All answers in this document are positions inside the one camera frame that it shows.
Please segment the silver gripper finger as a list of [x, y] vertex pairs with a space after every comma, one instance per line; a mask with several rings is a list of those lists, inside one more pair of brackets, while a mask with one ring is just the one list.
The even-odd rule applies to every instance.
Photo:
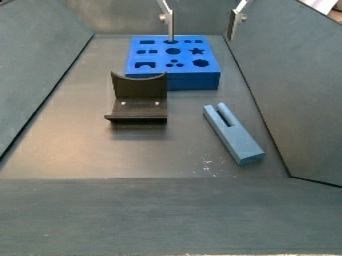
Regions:
[[173, 11], [169, 8], [165, 0], [156, 0], [157, 5], [161, 9], [161, 13], [159, 14], [159, 20], [167, 24], [168, 28], [168, 41], [173, 41]]
[[248, 4], [248, 0], [240, 0], [238, 6], [231, 10], [228, 28], [227, 28], [227, 39], [230, 41], [234, 40], [238, 24], [246, 19], [246, 14], [243, 13], [243, 9], [246, 8], [247, 4]]

